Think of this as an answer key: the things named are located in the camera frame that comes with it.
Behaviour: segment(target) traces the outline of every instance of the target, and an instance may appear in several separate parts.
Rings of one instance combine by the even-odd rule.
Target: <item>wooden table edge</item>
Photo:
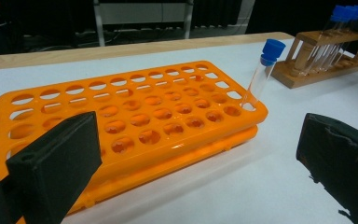
[[[207,38],[181,39],[86,49],[66,49],[33,53],[0,55],[0,69],[54,63],[72,63],[148,53],[159,53],[180,49],[200,49],[217,46],[249,44],[266,41],[268,38],[290,39],[291,35],[273,32],[251,35],[228,35]]]

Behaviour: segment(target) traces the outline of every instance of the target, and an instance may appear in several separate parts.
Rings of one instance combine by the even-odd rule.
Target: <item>wooden test tube rack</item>
[[[358,40],[358,33],[347,33],[339,36],[324,36],[321,31],[302,32],[296,35],[292,47],[289,50],[287,58],[284,62],[275,64],[272,76],[278,79],[288,88],[297,88],[318,81],[323,81],[332,77],[339,77],[358,71],[358,51],[353,57],[342,55],[341,59],[333,67],[327,71],[309,72],[308,74],[300,75],[307,66],[308,59],[312,50],[315,47],[339,44],[344,42],[352,42]],[[302,41],[302,45],[298,50],[298,54],[293,59],[298,44]]]

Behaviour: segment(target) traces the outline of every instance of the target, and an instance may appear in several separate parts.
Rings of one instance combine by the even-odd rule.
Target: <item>test tube rack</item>
[[[327,71],[309,72],[305,76],[300,75],[309,62],[312,50],[318,46],[339,44],[358,40],[358,32],[348,32],[338,36],[324,36],[321,31],[302,32],[296,35],[292,47],[283,62],[277,62],[272,71],[272,76],[278,79],[286,87],[293,89],[315,82],[327,80],[332,77],[339,77],[358,72],[358,50],[350,57],[343,54],[336,65]]]
[[[255,137],[268,110],[261,102],[242,109],[245,93],[205,61],[5,93],[0,179],[7,158],[64,119],[95,111],[103,164],[70,213],[91,207]]]

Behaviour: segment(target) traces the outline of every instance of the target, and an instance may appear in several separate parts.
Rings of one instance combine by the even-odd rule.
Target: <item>lab equipment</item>
[[[358,223],[358,130],[329,117],[307,114],[296,150],[296,158],[322,183]]]
[[[101,163],[95,112],[63,120],[1,164],[0,224],[61,223]]]
[[[345,13],[345,7],[339,5],[335,6],[329,21],[322,29],[318,39],[341,35],[341,29],[346,25],[346,22],[342,19],[342,17],[345,16]],[[324,63],[325,55],[331,48],[332,47],[328,45],[315,46],[312,49],[305,66],[298,68],[298,74],[300,76],[306,76],[308,73],[318,72]]]
[[[268,111],[261,102],[243,110],[245,92],[199,61],[5,93],[0,179],[7,157],[62,120],[95,111],[103,164],[69,213],[92,207],[255,137]]]
[[[345,7],[343,10],[343,14],[339,18],[339,20],[342,23],[341,28],[339,29],[339,32],[337,32],[337,35],[345,35],[348,30],[348,24],[350,20],[353,19],[353,15],[355,14],[356,10],[351,7]],[[330,44],[326,46],[326,51],[324,53],[324,56],[321,58],[320,63],[316,67],[317,71],[327,71],[327,69],[330,67],[332,61],[335,59],[338,50],[342,47],[343,43],[336,43],[336,44]]]
[[[358,32],[351,32],[345,35],[323,39],[320,39],[319,35],[320,31],[298,33],[287,54],[286,60],[284,62],[278,62],[275,65],[272,75],[285,86],[292,89],[358,71],[357,50],[353,57],[343,55],[338,64],[328,69],[328,71],[319,71],[317,73],[309,73],[306,76],[301,76],[298,73],[298,68],[303,68],[305,66],[313,48],[322,45],[358,40]],[[302,45],[299,49],[297,49],[300,42],[302,42]]]
[[[241,106],[246,110],[255,110],[261,92],[263,91],[269,76],[274,68],[277,59],[281,56],[286,46],[279,40],[268,39],[263,48],[263,54],[260,56],[260,61],[252,81],[249,84],[248,90],[243,95]]]

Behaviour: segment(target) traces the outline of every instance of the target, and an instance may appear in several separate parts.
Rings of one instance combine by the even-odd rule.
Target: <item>plastic test tube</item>
[[[348,23],[350,20],[353,19],[354,13],[356,10],[354,8],[345,7],[345,10],[343,11],[343,14],[341,15],[340,21],[345,24],[340,30],[342,35],[345,35],[348,32]],[[322,59],[322,62],[320,63],[320,66],[318,67],[319,71],[327,71],[336,57],[338,50],[342,47],[343,43],[339,44],[330,44],[327,47],[326,53]]]
[[[351,33],[351,23],[356,21],[358,19],[358,10],[356,7],[351,7],[351,6],[347,6],[347,8],[352,9],[352,15],[350,15],[350,21],[349,21],[349,25],[347,26],[347,28],[343,31],[345,34],[349,34]],[[344,54],[347,46],[350,44],[350,42],[344,42],[344,43],[339,43],[337,44],[337,48],[335,49],[333,60],[330,64],[327,65],[327,69],[330,66],[334,66],[337,64],[337,62],[341,59],[341,56]]]
[[[346,17],[348,9],[343,6],[336,6],[334,10],[334,15],[330,18],[330,22],[335,23],[335,26],[331,30],[324,31],[327,33],[326,36],[333,37],[338,35],[343,35],[342,30],[346,27],[349,18]],[[331,51],[334,49],[335,44],[329,44],[321,46],[319,49],[318,55],[313,62],[312,72],[319,72],[323,70],[324,62],[329,57]]]
[[[336,5],[334,7],[330,20],[322,29],[319,39],[327,38],[336,34],[337,30],[339,30],[342,26],[342,23],[339,21],[339,17],[342,15],[344,10],[345,7],[340,5]],[[312,72],[316,72],[316,67],[321,63],[321,58],[323,57],[326,47],[327,46],[317,46],[312,50],[310,57],[308,58],[307,65],[299,72],[301,76],[306,76],[311,69]]]
[[[255,105],[260,98],[261,92],[269,79],[277,59],[281,56],[285,47],[281,41],[275,39],[267,40],[252,81],[249,84],[247,92],[242,97],[242,108],[250,111],[255,110]]]
[[[351,22],[357,21],[358,20],[358,6],[349,7],[349,8],[353,8],[355,10],[355,13],[352,16]],[[339,62],[339,60],[341,59],[342,55],[344,55],[345,51],[347,50],[347,47],[348,47],[349,44],[350,44],[350,42],[345,42],[345,43],[341,44],[340,48],[338,49],[338,52],[336,53],[336,56],[335,56],[334,60],[330,64],[330,66],[334,66]]]

